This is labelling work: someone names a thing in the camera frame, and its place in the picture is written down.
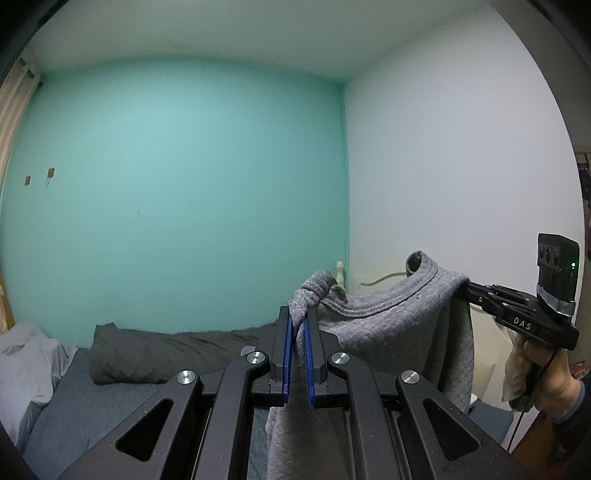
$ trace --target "sleeve cuff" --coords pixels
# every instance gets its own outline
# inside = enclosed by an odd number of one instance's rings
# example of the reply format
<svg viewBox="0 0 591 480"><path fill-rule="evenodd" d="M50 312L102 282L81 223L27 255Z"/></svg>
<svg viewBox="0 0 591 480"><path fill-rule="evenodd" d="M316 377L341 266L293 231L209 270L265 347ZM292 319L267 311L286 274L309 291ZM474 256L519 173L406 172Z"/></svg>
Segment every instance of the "sleeve cuff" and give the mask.
<svg viewBox="0 0 591 480"><path fill-rule="evenodd" d="M555 424L561 424L567 421L570 417L573 416L574 412L576 412L579 409L581 403L583 403L583 399L585 398L585 384L581 382L581 380L579 380L579 383L581 384L581 389L579 391L579 397L577 398L577 401L574 403L573 407L566 413L566 415L560 417L559 419L552 419L552 421Z"/></svg>

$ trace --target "teal wall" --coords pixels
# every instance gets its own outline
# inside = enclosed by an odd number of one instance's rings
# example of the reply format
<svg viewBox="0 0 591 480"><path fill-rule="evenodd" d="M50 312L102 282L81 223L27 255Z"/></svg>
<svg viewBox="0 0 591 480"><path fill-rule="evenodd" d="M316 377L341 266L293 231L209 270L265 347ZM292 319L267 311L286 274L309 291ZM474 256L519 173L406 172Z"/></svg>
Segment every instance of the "teal wall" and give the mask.
<svg viewBox="0 0 591 480"><path fill-rule="evenodd" d="M16 320L82 346L107 322L273 321L310 274L345 260L340 94L294 72L185 57L45 75L2 186Z"/></svg>

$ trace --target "white blanket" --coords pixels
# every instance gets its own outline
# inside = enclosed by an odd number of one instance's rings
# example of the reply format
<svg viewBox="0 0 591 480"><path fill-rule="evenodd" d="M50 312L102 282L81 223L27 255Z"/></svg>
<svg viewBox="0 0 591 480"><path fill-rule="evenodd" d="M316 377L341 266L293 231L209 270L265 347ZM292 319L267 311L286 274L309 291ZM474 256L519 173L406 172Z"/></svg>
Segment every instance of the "white blanket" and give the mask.
<svg viewBox="0 0 591 480"><path fill-rule="evenodd" d="M20 451L76 350L30 322L0 335L0 421Z"/></svg>

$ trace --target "gray sweatshirt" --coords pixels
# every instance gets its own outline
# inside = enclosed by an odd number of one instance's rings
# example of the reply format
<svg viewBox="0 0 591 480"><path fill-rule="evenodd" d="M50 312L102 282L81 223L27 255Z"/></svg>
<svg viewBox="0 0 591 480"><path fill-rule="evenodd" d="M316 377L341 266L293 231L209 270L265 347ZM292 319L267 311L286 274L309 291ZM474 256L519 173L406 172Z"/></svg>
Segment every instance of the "gray sweatshirt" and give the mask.
<svg viewBox="0 0 591 480"><path fill-rule="evenodd" d="M321 330L334 333L342 350L373 369L422 373L464 412L474 367L469 305L452 295L465 275L439 267L422 252L407 259L409 277L377 293L348 296L328 271L312 275L289 303L298 332L290 398L272 408L267 420L267 478L342 480L349 478L340 409L308 405L304 338L300 325L317 306Z"/></svg>

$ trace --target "metal screw cap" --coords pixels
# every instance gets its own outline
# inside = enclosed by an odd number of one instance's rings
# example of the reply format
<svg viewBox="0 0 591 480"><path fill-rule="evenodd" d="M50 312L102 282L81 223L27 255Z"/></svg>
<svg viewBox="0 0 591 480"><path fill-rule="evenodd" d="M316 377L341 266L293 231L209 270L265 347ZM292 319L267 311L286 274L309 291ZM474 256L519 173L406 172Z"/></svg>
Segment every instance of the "metal screw cap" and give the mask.
<svg viewBox="0 0 591 480"><path fill-rule="evenodd" d="M333 353L330 359L337 365L343 365L350 360L350 357L344 352L337 352Z"/></svg>
<svg viewBox="0 0 591 480"><path fill-rule="evenodd" d="M265 361L265 354L263 352L251 352L246 356L248 363L256 365Z"/></svg>
<svg viewBox="0 0 591 480"><path fill-rule="evenodd" d="M402 381L404 383L413 384L417 383L421 377L414 370L405 370L404 372L402 372L402 375L400 375L400 378L402 378Z"/></svg>
<svg viewBox="0 0 591 480"><path fill-rule="evenodd" d="M195 372L191 372L190 370L183 370L177 375L177 382L182 383L183 385L188 385L192 383L197 378Z"/></svg>

